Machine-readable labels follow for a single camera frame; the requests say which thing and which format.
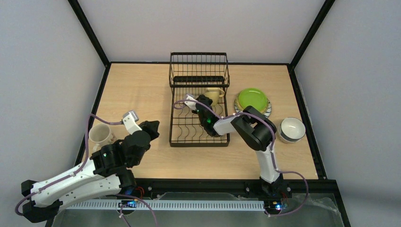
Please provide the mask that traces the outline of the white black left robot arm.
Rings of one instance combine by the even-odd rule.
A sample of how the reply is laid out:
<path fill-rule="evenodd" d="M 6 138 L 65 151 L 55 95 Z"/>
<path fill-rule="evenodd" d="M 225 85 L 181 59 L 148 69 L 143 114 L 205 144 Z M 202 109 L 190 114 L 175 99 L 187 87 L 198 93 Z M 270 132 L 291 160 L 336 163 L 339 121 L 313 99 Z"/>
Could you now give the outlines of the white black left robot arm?
<path fill-rule="evenodd" d="M 116 195 L 137 184 L 131 168 L 140 164 L 159 137 L 159 121 L 144 121 L 122 140 L 102 146 L 86 161 L 48 180 L 26 180 L 24 199 L 15 212 L 32 223 L 47 221 L 60 211 L 96 197 Z"/>

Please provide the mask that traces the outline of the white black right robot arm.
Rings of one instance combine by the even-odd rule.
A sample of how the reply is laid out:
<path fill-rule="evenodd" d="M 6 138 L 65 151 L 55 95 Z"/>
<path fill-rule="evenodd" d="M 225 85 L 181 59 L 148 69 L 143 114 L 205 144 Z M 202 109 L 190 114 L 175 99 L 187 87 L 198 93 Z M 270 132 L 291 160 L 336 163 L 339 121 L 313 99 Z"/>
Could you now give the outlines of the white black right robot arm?
<path fill-rule="evenodd" d="M 256 152 L 260 178 L 264 181 L 262 189 L 268 195 L 277 194 L 283 184 L 283 176 L 274 156 L 276 126 L 252 106 L 233 115 L 220 117 L 212 111 L 211 104 L 212 100 L 204 95 L 196 98 L 192 111 L 198 115 L 200 125 L 212 137 L 237 132 Z"/>

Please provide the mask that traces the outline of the cream ceramic mug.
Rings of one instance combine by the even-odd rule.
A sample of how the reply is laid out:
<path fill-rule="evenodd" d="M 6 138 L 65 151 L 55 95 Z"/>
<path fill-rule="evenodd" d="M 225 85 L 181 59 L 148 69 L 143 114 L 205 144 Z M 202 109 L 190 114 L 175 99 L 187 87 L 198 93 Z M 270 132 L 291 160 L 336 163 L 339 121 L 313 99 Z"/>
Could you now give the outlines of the cream ceramic mug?
<path fill-rule="evenodd" d="M 96 152 L 105 145 L 113 144 L 117 138 L 108 124 L 98 124 L 91 128 L 88 139 L 94 144 L 92 151 Z"/>

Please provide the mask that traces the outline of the yellow handled mug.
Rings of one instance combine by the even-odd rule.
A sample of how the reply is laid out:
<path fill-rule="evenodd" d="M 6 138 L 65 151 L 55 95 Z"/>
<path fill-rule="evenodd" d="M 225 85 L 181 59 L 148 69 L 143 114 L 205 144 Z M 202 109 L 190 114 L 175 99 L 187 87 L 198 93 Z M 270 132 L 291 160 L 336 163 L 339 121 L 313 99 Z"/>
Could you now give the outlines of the yellow handled mug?
<path fill-rule="evenodd" d="M 219 99 L 224 97 L 226 93 L 219 87 L 207 87 L 203 94 L 212 100 L 211 106 L 215 106 L 218 104 Z"/>

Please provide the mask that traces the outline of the black wire dish rack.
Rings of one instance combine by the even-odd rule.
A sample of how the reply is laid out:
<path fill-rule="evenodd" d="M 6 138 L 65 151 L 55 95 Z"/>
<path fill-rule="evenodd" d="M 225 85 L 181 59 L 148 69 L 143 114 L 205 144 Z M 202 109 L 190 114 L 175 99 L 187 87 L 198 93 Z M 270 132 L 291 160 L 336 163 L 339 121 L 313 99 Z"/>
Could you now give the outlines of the black wire dish rack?
<path fill-rule="evenodd" d="M 229 134 L 218 135 L 213 128 L 217 120 L 227 115 L 227 53 L 172 52 L 169 60 L 170 146 L 228 146 Z"/>

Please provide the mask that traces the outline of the green plate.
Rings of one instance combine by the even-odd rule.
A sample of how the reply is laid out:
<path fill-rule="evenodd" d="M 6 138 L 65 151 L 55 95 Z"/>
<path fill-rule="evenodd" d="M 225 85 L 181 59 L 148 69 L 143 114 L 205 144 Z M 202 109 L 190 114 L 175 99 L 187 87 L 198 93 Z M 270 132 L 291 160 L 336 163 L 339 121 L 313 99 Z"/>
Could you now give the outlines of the green plate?
<path fill-rule="evenodd" d="M 246 88 L 239 92 L 237 104 L 238 107 L 242 109 L 252 106 L 259 112 L 264 112 L 268 108 L 269 101 L 261 90 L 257 88 Z"/>

